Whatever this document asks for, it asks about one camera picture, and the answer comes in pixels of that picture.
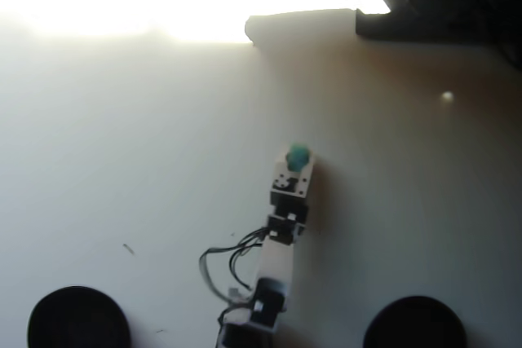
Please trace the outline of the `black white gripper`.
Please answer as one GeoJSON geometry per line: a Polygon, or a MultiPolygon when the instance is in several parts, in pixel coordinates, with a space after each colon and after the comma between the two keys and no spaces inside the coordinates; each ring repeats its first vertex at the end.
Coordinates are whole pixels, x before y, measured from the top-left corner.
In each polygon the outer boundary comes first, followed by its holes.
{"type": "Polygon", "coordinates": [[[288,170],[287,155],[288,152],[281,152],[276,157],[270,189],[272,214],[278,218],[306,218],[307,194],[316,159],[310,155],[301,172],[291,172],[288,170]]]}

